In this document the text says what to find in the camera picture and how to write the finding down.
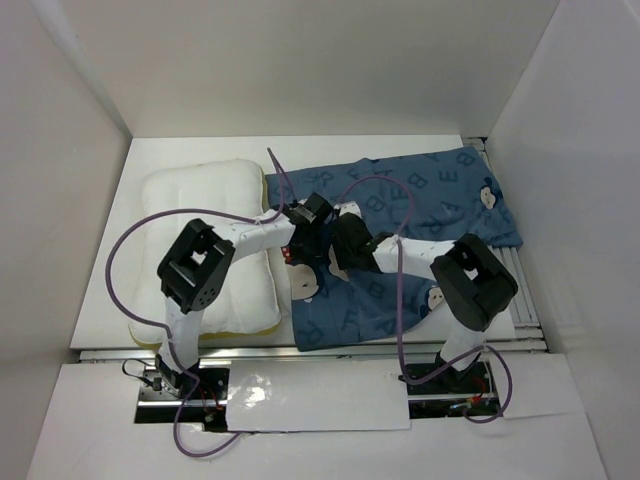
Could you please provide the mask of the aluminium front rail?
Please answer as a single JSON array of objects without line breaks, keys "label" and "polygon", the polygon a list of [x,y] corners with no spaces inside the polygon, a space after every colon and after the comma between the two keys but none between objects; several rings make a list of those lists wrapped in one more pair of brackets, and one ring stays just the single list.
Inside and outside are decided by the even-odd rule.
[{"label": "aluminium front rail", "polygon": [[[547,342],[540,330],[529,330],[525,336],[510,341],[493,341],[490,343],[501,353],[546,352]],[[328,350],[301,352],[294,347],[247,347],[204,349],[200,351],[203,361],[232,360],[311,360],[311,359],[343,359],[381,357],[392,358],[397,354],[396,344],[364,344],[340,347]],[[98,363],[108,361],[124,361],[138,359],[151,361],[154,354],[151,350],[84,350],[79,354],[81,363]]]}]

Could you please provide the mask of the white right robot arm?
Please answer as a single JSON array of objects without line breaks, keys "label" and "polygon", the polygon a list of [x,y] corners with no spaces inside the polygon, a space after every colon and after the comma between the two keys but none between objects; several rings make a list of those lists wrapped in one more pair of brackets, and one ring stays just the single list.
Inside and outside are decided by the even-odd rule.
[{"label": "white right robot arm", "polygon": [[[488,348],[486,331],[518,292],[515,278],[483,240],[466,233],[455,241],[411,239],[383,232],[372,235],[354,213],[337,217],[331,246],[342,270],[396,276],[396,337],[402,380],[411,386],[437,379],[448,392],[460,391],[472,366]],[[402,293],[405,276],[435,281],[455,325],[436,356],[437,368],[416,378],[405,364]]]}]

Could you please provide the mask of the blue printed pillowcase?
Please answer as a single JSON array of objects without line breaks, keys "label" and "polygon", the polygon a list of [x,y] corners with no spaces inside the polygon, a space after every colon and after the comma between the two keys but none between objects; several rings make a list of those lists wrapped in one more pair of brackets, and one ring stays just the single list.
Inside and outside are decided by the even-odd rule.
[{"label": "blue printed pillowcase", "polygon": [[[401,232],[412,239],[456,240],[466,233],[486,244],[518,247],[523,240],[502,189],[472,147],[291,171],[285,185],[266,176],[267,202],[302,201],[317,193],[332,204],[355,201],[372,234]],[[341,279],[327,262],[311,270],[318,289],[292,304],[296,347],[313,351],[391,337],[396,333],[396,276],[350,271]],[[442,298],[434,281],[403,280],[403,326],[410,330]]]}]

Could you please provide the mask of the white glossy cover sheet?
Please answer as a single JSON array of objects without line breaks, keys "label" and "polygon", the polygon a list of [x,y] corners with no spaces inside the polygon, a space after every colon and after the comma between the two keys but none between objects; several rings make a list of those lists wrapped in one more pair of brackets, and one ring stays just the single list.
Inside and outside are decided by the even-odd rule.
[{"label": "white glossy cover sheet", "polygon": [[393,360],[241,361],[231,365],[232,432],[396,431],[410,428],[407,388]]}]

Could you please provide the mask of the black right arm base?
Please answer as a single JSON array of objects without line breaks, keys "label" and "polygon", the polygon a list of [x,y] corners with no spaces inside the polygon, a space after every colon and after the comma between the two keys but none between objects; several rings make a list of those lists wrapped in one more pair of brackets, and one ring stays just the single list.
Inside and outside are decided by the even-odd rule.
[{"label": "black right arm base", "polygon": [[490,366],[476,363],[462,379],[453,380],[445,374],[420,385],[408,385],[402,376],[408,395],[411,420],[446,417],[492,416],[500,407]]}]

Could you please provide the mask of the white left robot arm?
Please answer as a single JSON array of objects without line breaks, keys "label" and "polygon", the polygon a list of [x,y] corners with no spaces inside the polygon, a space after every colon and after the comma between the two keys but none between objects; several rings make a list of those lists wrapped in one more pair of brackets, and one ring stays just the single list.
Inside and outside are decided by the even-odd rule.
[{"label": "white left robot arm", "polygon": [[322,257],[323,230],[333,208],[313,193],[280,210],[211,226],[189,221],[161,260],[166,339],[156,354],[163,389],[176,399],[197,387],[198,342],[204,310],[219,296],[231,265],[247,256],[287,247],[311,260]]}]

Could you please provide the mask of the white pillow yellow underside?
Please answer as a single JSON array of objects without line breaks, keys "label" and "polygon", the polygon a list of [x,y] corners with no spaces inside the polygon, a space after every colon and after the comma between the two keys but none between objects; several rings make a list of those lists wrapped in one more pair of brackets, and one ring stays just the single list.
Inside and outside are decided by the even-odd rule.
[{"label": "white pillow yellow underside", "polygon": [[127,305],[146,324],[130,321],[131,337],[157,346],[166,309],[200,313],[200,337],[232,345],[260,343],[283,317],[282,285],[275,277],[276,249],[235,260],[238,252],[223,228],[234,217],[263,213],[265,177],[252,160],[231,159],[164,169],[147,176],[143,214],[161,213],[138,233],[141,273]]}]

